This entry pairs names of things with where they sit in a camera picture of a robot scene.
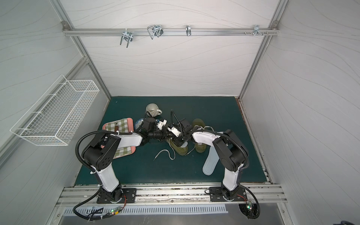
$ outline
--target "white wire basket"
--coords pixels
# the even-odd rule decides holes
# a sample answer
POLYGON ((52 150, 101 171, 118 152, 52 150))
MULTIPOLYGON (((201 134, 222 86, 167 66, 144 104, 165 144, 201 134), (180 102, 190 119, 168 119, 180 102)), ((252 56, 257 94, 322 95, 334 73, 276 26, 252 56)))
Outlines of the white wire basket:
POLYGON ((62 75, 10 131, 34 145, 68 145, 98 93, 92 80, 62 75))

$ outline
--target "ceramic mug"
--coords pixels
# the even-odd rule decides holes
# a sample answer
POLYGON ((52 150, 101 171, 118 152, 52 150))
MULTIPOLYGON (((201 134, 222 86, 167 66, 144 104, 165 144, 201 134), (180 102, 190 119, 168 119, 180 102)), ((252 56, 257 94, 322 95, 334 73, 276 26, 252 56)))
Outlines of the ceramic mug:
POLYGON ((146 111, 149 116, 155 117, 162 114, 162 111, 159 109, 157 104, 151 103, 146 106, 146 111))

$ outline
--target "white wall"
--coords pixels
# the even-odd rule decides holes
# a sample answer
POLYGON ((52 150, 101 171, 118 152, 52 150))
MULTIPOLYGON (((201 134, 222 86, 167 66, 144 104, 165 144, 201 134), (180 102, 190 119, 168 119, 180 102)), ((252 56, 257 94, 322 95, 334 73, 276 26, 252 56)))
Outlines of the white wall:
MULTIPOLYGON (((1 1, 0 6, 1 146, 11 135, 9 129, 81 55, 70 37, 63 35, 49 1, 1 1)), ((87 67, 76 79, 95 81, 87 67)), ((0 169, 1 224, 46 223, 62 189, 72 184, 80 167, 75 143, 97 129, 106 103, 101 91, 69 146, 20 143, 0 169)))
MULTIPOLYGON (((61 0, 75 28, 268 27, 278 0, 61 0)), ((113 96, 236 96, 262 37, 82 37, 113 96)))
POLYGON ((360 224, 359 12, 291 0, 243 98, 295 224, 360 224))
POLYGON ((47 0, 0 3, 0 146, 9 130, 81 59, 47 0))

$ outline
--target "green checkered napkin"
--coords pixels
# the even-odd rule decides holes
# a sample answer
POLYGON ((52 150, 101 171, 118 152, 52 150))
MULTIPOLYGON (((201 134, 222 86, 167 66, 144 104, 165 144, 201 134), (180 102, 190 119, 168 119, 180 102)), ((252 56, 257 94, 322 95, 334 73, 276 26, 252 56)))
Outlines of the green checkered napkin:
MULTIPOLYGON (((119 126, 119 132, 129 132, 127 118, 105 124, 105 130, 115 131, 115 124, 119 126)), ((131 154, 131 147, 119 148, 116 150, 114 159, 131 154)))

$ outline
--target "green floor mat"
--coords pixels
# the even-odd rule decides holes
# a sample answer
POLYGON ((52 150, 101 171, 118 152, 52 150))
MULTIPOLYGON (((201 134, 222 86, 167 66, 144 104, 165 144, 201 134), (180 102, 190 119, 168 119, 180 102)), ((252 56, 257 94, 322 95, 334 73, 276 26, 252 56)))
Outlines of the green floor mat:
MULTIPOLYGON (((144 116, 145 108, 149 103, 157 104, 163 111, 161 117, 167 121, 170 121, 172 109, 179 120, 186 118, 191 123, 195 118, 200 118, 215 131, 233 130, 249 150, 250 166, 243 171, 241 182, 266 182, 234 97, 112 97, 99 129, 107 122, 122 118, 130 117, 134 122, 137 121, 144 116)), ((189 151, 193 147, 194 144, 189 143, 189 151)), ((112 166, 119 182, 122 184, 221 182, 224 178, 224 167, 220 162, 210 176, 202 172, 209 146, 203 153, 193 150, 186 156, 176 154, 174 160, 170 160, 168 153, 164 151, 154 160, 157 153, 163 149, 168 149, 171 157, 174 157, 174 152, 168 143, 163 142, 136 147, 133 154, 114 159, 112 166)), ((75 185, 79 184, 97 184, 95 176, 91 175, 90 170, 84 166, 75 182, 75 185)))

